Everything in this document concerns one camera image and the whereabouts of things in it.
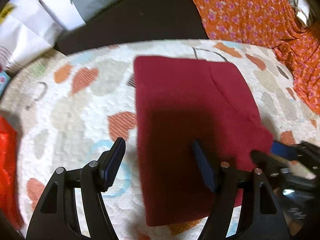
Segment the dark red shirt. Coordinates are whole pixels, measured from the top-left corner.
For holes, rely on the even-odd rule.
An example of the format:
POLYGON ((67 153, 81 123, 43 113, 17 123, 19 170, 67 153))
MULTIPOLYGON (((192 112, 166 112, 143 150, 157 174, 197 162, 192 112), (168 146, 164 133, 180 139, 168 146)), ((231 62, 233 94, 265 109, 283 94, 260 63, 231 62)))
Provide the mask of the dark red shirt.
POLYGON ((250 153, 268 153, 273 136, 236 65, 139 56, 134 61, 138 162, 146 224, 163 226, 207 217, 206 187, 193 144, 207 160, 254 168, 250 153))

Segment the red plastic bag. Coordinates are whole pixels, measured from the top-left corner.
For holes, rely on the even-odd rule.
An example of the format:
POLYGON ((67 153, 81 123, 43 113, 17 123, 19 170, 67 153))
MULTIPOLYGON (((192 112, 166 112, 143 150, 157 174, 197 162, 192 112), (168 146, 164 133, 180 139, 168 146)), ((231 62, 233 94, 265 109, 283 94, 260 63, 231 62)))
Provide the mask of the red plastic bag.
POLYGON ((18 207, 17 188, 17 132, 4 117, 0 131, 1 211, 16 230, 21 230, 23 219, 18 207))

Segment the white heart-patterned quilt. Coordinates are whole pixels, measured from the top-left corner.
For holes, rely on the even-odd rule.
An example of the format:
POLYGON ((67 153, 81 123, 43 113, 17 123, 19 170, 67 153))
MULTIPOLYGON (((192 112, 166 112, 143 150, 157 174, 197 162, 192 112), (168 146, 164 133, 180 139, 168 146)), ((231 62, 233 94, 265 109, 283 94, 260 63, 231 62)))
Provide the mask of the white heart-patterned quilt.
POLYGON ((50 50, 24 67, 1 99, 1 115, 18 132, 18 204, 25 235, 53 172, 73 170, 109 150, 126 153, 104 203, 120 239, 197 239, 204 219, 148 227, 137 164, 133 61, 139 55, 229 61, 237 66, 263 124, 288 145, 319 144, 319 116, 293 90, 293 78, 270 49, 235 42, 166 40, 120 44, 63 55, 50 50))

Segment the orange floral fabric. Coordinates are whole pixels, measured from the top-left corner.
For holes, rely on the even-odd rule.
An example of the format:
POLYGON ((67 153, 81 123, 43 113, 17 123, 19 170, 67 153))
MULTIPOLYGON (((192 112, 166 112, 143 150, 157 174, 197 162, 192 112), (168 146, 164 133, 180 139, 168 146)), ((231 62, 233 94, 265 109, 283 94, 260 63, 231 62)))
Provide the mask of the orange floral fabric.
POLYGON ((304 28, 287 0, 193 0, 211 40, 270 48, 299 98, 319 113, 319 22, 304 28))

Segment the light blue printed box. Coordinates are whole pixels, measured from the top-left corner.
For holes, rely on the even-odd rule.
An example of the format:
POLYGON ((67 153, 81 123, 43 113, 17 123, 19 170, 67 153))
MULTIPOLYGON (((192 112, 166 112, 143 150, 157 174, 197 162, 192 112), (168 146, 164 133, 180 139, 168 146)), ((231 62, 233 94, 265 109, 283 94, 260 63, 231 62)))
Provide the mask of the light blue printed box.
POLYGON ((5 72, 0 72, 0 96, 4 93, 7 85, 9 84, 11 77, 5 72))

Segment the black cushion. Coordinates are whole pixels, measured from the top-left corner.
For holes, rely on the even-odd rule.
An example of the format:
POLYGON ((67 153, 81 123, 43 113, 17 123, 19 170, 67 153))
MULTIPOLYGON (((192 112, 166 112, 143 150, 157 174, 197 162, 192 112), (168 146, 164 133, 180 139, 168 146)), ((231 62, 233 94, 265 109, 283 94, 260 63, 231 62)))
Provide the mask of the black cushion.
POLYGON ((70 55, 115 44, 207 37, 193 0, 121 0, 64 33, 54 48, 70 55))

